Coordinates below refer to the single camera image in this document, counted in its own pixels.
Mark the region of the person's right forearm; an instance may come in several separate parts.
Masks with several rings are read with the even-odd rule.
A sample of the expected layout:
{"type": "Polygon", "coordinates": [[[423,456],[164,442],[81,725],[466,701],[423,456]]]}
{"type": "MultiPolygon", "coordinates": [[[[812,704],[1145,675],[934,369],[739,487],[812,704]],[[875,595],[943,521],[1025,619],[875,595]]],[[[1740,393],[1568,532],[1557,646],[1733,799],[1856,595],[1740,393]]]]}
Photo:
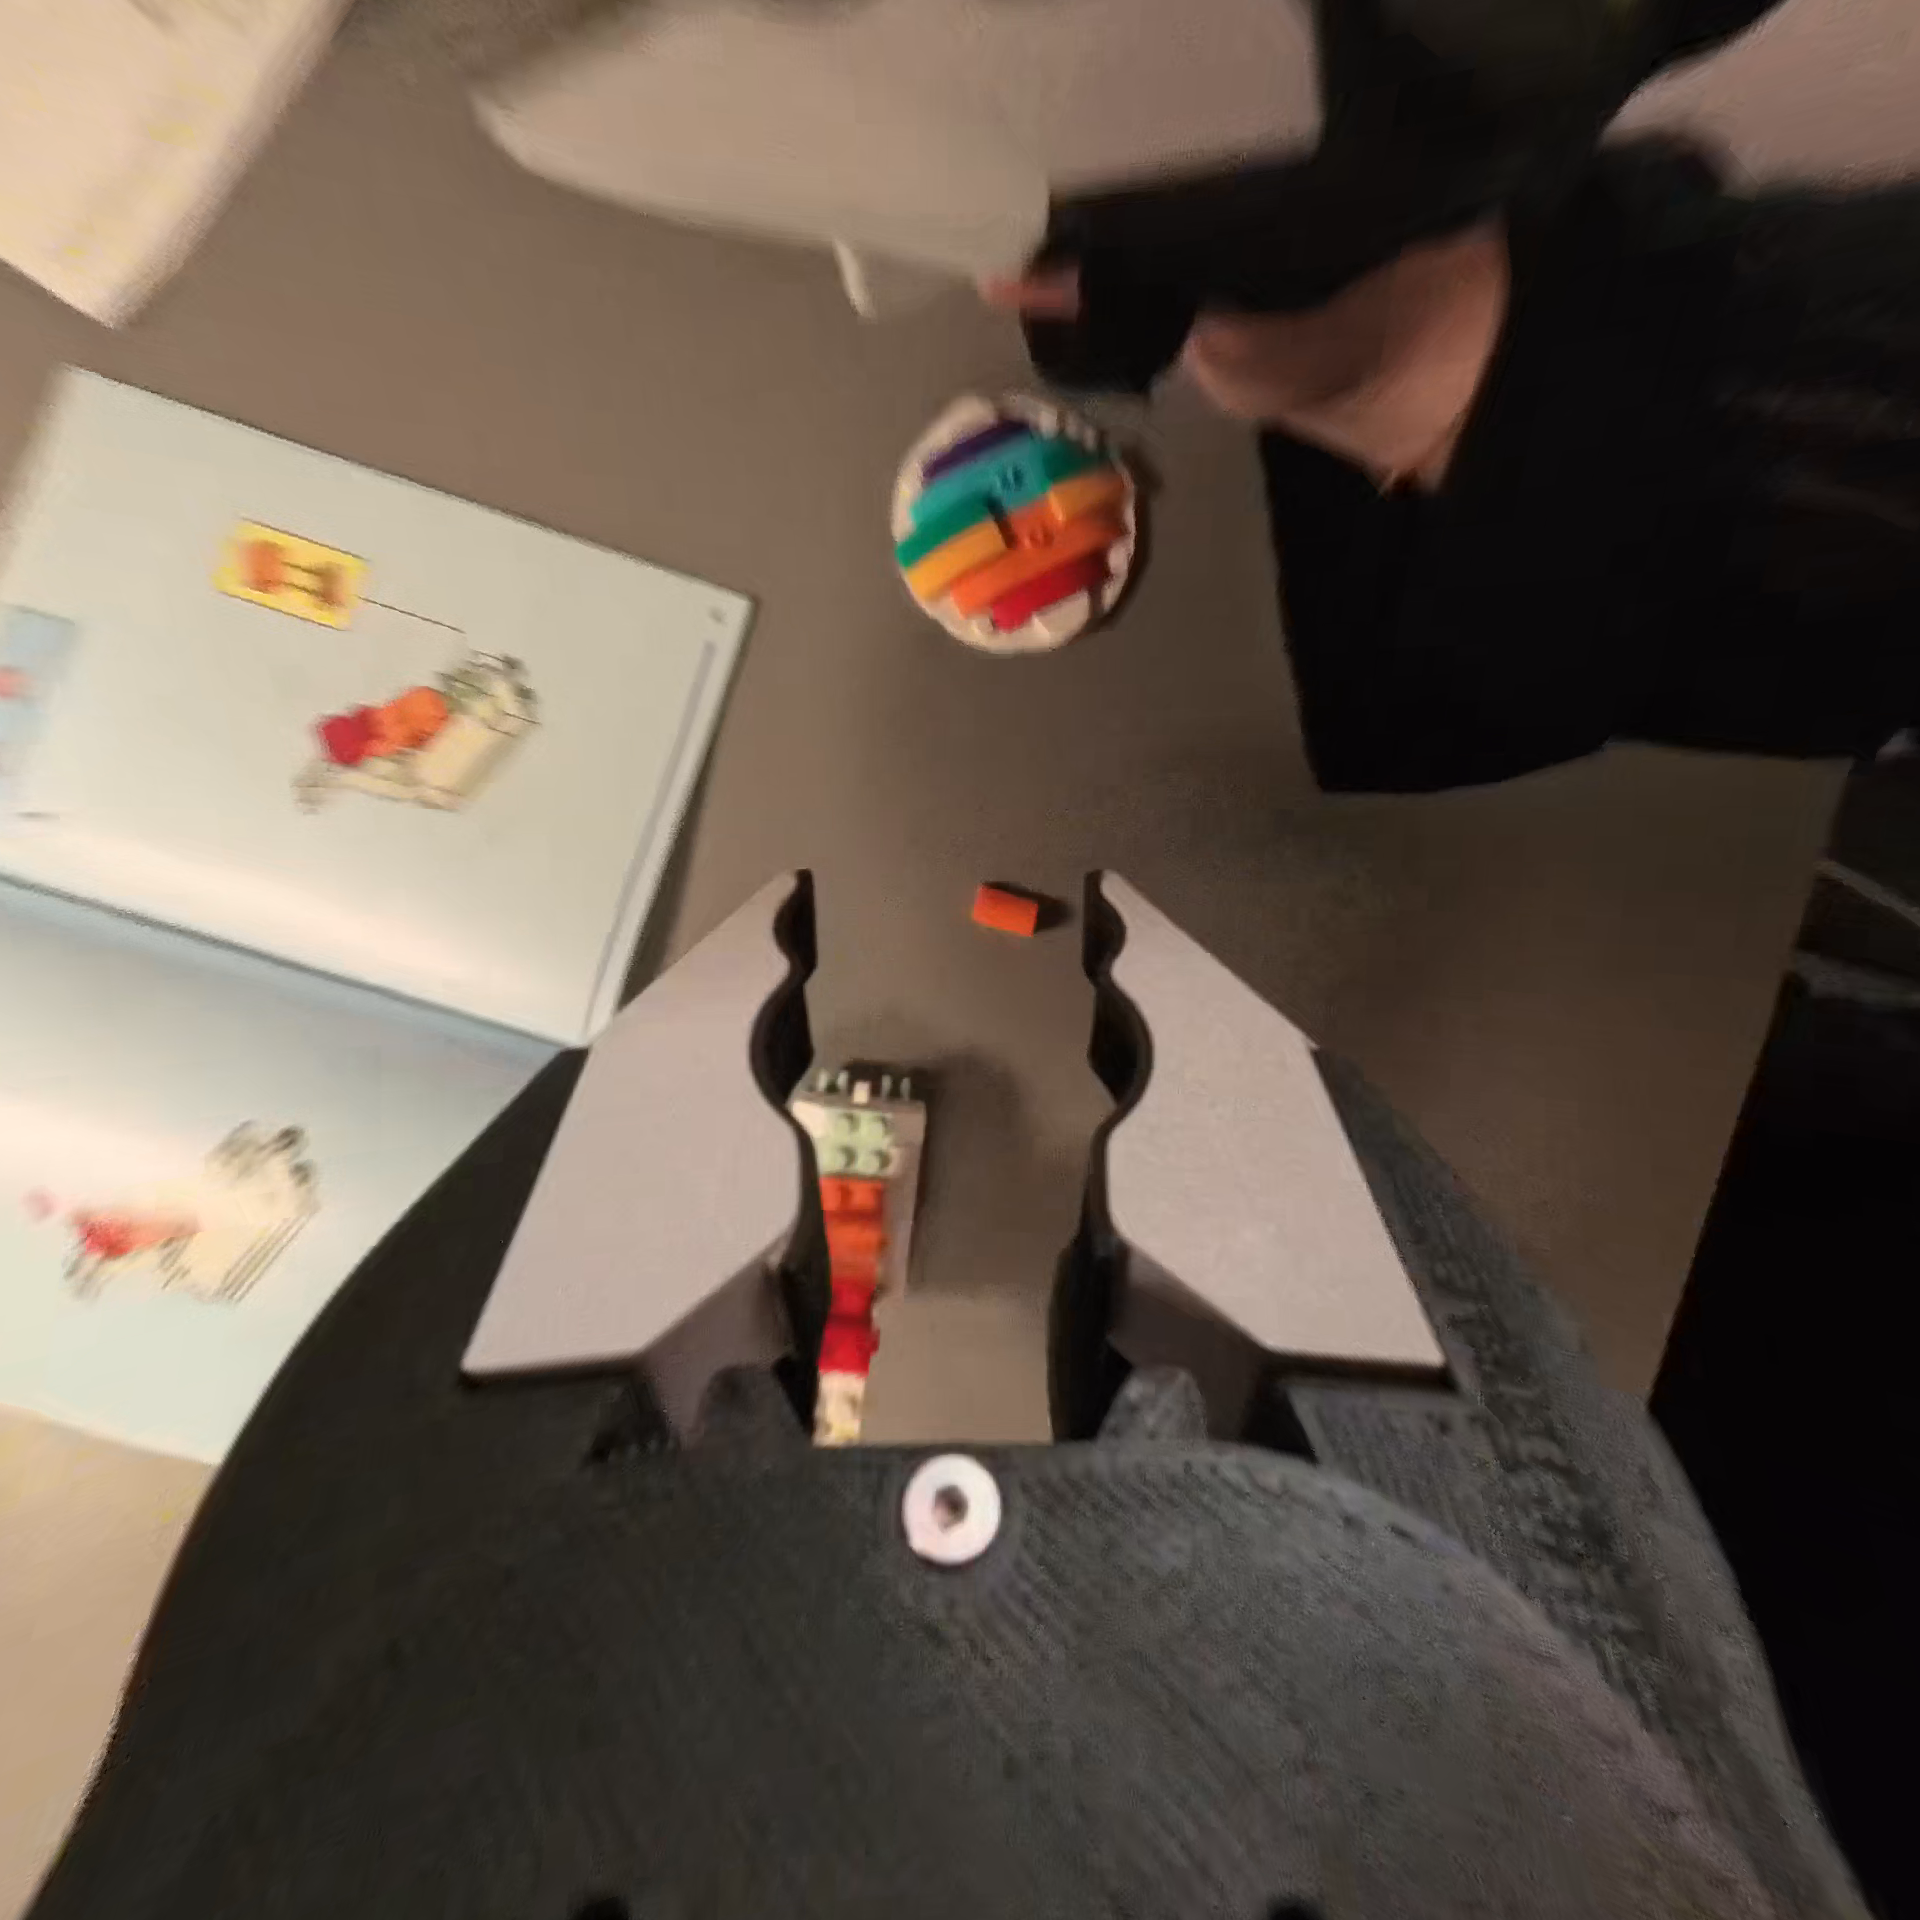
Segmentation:
{"type": "Polygon", "coordinates": [[[1259,436],[1318,787],[1915,736],[1915,178],[1748,198],[1626,141],[1512,252],[1433,492],[1259,436]]]}

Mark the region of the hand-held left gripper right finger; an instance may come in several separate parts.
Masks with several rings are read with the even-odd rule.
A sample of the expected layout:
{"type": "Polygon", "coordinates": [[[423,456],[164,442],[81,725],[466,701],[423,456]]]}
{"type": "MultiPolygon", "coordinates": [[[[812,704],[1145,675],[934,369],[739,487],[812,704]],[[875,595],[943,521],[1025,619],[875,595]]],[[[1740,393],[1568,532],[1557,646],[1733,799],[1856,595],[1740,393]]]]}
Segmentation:
{"type": "Polygon", "coordinates": [[[1315,1043],[1114,870],[1088,876],[1080,927],[1110,1112],[1049,1299],[1049,1393],[1152,1370],[1201,1396],[1447,1387],[1315,1043]]]}

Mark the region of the white and red lego model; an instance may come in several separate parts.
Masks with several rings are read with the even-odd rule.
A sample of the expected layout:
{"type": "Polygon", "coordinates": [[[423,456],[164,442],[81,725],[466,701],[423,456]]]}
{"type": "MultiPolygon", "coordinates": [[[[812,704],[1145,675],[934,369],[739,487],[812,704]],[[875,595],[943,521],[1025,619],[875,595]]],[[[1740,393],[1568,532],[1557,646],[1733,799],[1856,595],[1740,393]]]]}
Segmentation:
{"type": "Polygon", "coordinates": [[[861,1439],[883,1317],[914,1264],[928,1102],[904,1068],[816,1068],[788,1098],[809,1140],[827,1244],[827,1316],[817,1343],[812,1437],[861,1439]]]}

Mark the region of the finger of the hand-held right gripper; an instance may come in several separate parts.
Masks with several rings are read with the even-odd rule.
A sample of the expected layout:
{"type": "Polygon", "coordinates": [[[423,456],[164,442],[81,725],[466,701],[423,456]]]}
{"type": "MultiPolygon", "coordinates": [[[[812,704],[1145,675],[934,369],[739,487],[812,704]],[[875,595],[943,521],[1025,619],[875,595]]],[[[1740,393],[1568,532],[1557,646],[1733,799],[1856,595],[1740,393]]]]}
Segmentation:
{"type": "Polygon", "coordinates": [[[831,254],[865,317],[1012,276],[1054,207],[1322,130],[1307,4],[626,4],[478,94],[527,173],[831,254]]]}

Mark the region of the round rainbow lego disc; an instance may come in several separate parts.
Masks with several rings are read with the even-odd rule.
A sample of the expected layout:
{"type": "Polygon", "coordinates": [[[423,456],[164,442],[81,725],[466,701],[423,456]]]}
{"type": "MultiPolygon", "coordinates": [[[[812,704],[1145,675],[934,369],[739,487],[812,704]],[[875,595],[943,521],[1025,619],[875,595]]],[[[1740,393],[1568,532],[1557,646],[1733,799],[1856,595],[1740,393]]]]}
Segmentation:
{"type": "Polygon", "coordinates": [[[962,648],[1042,658],[1126,604],[1142,558],[1142,484],[1089,415],[1036,393],[966,393],[896,467],[893,571],[962,648]]]}

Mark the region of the small white instruction leaflet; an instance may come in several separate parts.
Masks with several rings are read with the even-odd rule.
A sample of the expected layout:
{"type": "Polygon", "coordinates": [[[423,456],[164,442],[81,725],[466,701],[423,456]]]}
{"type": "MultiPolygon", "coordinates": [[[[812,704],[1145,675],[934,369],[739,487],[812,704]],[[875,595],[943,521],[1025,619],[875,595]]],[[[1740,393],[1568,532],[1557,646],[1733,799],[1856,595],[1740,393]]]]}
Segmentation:
{"type": "Polygon", "coordinates": [[[122,325],[179,269],[346,2],[6,2],[2,260],[122,325]]]}

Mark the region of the person's right hand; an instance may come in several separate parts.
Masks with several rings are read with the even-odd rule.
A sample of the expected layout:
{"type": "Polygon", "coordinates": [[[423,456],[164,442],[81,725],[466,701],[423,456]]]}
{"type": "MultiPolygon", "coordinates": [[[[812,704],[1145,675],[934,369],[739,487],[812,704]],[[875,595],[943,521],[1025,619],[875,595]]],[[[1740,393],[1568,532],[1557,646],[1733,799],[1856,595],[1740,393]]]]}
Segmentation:
{"type": "Polygon", "coordinates": [[[1186,390],[1326,451],[1380,493],[1435,493],[1501,340],[1512,260],[1493,214],[1404,248],[1320,305],[1201,313],[1148,390],[1186,390]]]}

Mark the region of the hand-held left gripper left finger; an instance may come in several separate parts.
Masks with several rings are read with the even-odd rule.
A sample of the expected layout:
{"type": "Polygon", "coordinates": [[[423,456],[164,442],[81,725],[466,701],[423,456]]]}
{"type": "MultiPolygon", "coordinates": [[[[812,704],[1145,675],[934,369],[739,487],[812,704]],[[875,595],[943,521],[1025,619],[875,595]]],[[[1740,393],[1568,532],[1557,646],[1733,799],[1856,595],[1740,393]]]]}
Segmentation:
{"type": "Polygon", "coordinates": [[[472,1381],[706,1387],[812,1365],[817,1174],[788,1100],[812,1057],[814,879],[760,886],[588,1045],[461,1356],[472,1381]]]}

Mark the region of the lego instruction booklet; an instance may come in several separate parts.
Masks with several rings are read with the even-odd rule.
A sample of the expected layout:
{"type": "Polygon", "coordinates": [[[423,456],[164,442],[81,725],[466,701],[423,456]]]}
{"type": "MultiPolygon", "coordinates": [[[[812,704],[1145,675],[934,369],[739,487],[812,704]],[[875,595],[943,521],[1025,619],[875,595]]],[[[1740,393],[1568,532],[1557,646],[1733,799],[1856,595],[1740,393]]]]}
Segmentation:
{"type": "Polygon", "coordinates": [[[64,367],[2,615],[4,1415],[212,1466],[612,1017],[754,607],[64,367]]]}

